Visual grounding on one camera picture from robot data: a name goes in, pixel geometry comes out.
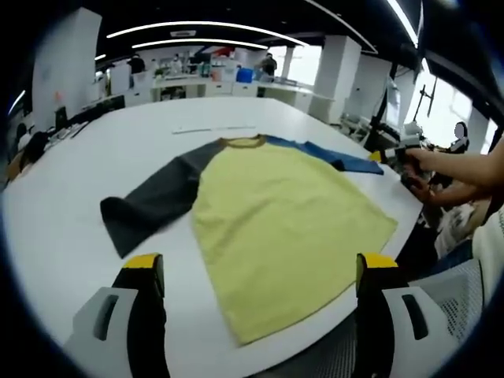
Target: blue sleeve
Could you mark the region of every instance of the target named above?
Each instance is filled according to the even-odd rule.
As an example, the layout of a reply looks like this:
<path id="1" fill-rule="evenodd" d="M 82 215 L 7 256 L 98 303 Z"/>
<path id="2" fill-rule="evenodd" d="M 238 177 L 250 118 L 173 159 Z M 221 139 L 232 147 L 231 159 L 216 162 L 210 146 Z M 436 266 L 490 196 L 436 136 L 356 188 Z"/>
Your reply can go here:
<path id="1" fill-rule="evenodd" d="M 348 172 L 363 172 L 363 173 L 374 173 L 377 175 L 383 175 L 384 171 L 380 166 L 374 162 L 365 159 L 360 159 L 359 157 L 354 157 L 347 154 L 341 154 L 340 152 L 326 150 L 322 147 L 317 146 L 314 143 L 296 143 L 289 140 L 277 138 L 275 136 L 267 136 L 266 140 L 275 146 L 290 147 L 300 150 L 305 154 L 313 156 L 314 158 L 319 158 L 331 165 L 338 162 L 339 167 L 343 165 L 343 171 Z"/>

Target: yellow t-shirt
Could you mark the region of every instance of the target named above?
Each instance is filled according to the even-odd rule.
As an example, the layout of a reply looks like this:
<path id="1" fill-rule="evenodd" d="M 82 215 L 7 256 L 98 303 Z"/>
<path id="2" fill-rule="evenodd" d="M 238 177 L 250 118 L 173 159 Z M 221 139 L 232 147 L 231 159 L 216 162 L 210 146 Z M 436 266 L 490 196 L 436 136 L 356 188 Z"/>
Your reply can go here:
<path id="1" fill-rule="evenodd" d="M 356 255 L 380 252 L 397 224 L 328 163 L 269 144 L 219 153 L 193 210 L 209 277 L 240 343 L 338 297 L 355 281 Z"/>

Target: ceiling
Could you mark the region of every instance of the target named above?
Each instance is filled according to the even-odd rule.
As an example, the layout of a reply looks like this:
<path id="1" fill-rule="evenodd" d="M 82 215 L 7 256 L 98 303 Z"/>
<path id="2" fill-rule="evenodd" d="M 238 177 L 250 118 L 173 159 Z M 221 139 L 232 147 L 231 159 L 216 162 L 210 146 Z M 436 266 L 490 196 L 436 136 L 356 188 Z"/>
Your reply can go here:
<path id="1" fill-rule="evenodd" d="M 395 16 L 387 0 L 314 0 L 330 13 L 338 15 L 354 30 L 337 21 L 333 16 L 309 2 L 313 0 L 292 0 L 290 2 L 255 0 L 238 3 L 232 0 L 192 0 L 189 2 L 170 2 L 167 0 L 69 0 L 59 1 L 63 6 L 50 6 L 49 0 L 41 6 L 38 2 L 33 9 L 41 14 L 42 26 L 50 24 L 58 16 L 79 6 L 102 15 L 102 26 L 98 37 L 97 55 L 106 54 L 114 59 L 132 54 L 132 45 L 164 39 L 172 39 L 170 32 L 189 29 L 196 30 L 196 38 L 230 39 L 241 42 L 260 43 L 267 46 L 288 45 L 289 42 L 272 38 L 255 31 L 210 26 L 163 27 L 136 31 L 116 38 L 107 39 L 110 33 L 145 24 L 181 20 L 211 20 L 244 24 L 264 28 L 289 35 L 309 44 L 324 43 L 324 35 L 349 35 L 362 45 L 365 54 L 378 51 L 377 57 L 397 61 L 399 64 L 414 67 L 418 63 L 416 49 Z M 417 32 L 421 14 L 421 0 L 397 0 Z M 443 3 L 457 3 L 452 10 Z M 485 54 L 489 48 L 500 46 L 504 40 L 500 33 L 499 21 L 492 21 L 491 10 L 477 0 L 424 0 L 424 32 L 421 36 L 420 50 L 431 51 L 468 72 L 499 101 L 502 101 L 493 80 Z M 54 17 L 44 18 L 44 12 L 53 12 Z M 432 73 L 463 89 L 471 98 L 481 97 L 479 91 L 468 84 L 461 75 L 454 75 L 451 69 L 439 63 L 429 62 Z"/>
<path id="2" fill-rule="evenodd" d="M 117 6 L 112 2 L 99 0 L 86 2 L 87 8 L 103 16 L 101 38 L 98 41 L 98 54 L 109 57 L 131 53 L 131 46 L 139 43 L 171 39 L 170 32 L 179 30 L 196 30 L 196 37 L 212 39 L 231 39 L 241 42 L 262 42 L 269 46 L 285 45 L 282 39 L 268 39 L 254 31 L 220 27 L 164 27 L 137 31 L 113 39 L 106 36 L 127 28 L 144 24 L 181 20 L 211 20 L 244 24 L 256 28 L 278 32 L 285 35 L 303 35 L 295 37 L 309 44 L 322 44 L 325 34 L 351 35 L 363 47 L 372 50 L 376 46 L 383 54 L 390 54 L 403 43 L 409 43 L 407 34 L 394 16 L 385 0 L 357 0 L 352 2 L 334 2 L 317 0 L 317 2 L 340 15 L 351 27 L 357 30 L 367 42 L 357 36 L 332 16 L 304 0 L 292 2 L 274 2 L 256 0 L 247 11 L 243 5 L 229 0 L 212 0 L 212 2 L 192 1 L 173 5 L 161 0 L 132 1 L 121 4 L 118 17 Z M 408 0 L 411 13 L 416 19 L 420 14 L 420 0 Z"/>

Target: blue container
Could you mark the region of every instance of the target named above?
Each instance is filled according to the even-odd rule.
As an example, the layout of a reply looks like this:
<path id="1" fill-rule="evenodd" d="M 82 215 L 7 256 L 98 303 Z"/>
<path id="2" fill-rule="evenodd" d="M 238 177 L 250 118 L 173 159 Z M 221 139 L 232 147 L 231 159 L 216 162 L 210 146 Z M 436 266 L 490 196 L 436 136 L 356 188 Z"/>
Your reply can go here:
<path id="1" fill-rule="evenodd" d="M 253 77 L 253 69 L 239 69 L 236 73 L 236 81 L 239 83 L 252 83 Z"/>

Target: round table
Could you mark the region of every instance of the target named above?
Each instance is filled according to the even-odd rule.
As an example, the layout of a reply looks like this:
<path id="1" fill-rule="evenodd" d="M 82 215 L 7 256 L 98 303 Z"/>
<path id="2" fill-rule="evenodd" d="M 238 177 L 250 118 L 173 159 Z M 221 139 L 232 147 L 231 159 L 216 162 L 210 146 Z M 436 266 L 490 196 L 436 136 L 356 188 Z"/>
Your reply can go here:
<path id="1" fill-rule="evenodd" d="M 194 98 L 118 110 L 48 150 L 5 190 L 11 262 L 29 306 L 62 345 L 72 317 L 110 286 L 121 260 L 99 203 L 125 196 L 175 156 L 218 137 L 257 133 L 366 158 L 346 136 L 267 98 Z M 421 204 L 388 167 L 385 175 L 347 172 L 398 228 L 383 253 L 396 258 Z M 158 252 L 165 264 L 165 353 L 174 378 L 241 377 L 276 365 L 315 343 L 356 307 L 354 286 L 305 320 L 245 346 L 233 338 L 217 304 L 190 216 L 150 237 L 128 257 Z"/>

